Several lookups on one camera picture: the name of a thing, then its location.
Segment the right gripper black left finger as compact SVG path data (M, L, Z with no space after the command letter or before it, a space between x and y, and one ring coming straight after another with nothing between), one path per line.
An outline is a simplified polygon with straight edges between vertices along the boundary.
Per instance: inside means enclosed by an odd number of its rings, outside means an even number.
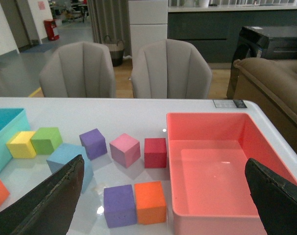
M81 194L84 159L77 155L0 212L0 235L65 235Z

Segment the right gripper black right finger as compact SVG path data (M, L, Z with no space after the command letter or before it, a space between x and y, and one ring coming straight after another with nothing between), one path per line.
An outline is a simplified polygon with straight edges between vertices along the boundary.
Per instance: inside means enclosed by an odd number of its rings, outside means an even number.
M297 186L253 158L245 176L266 233L297 235Z

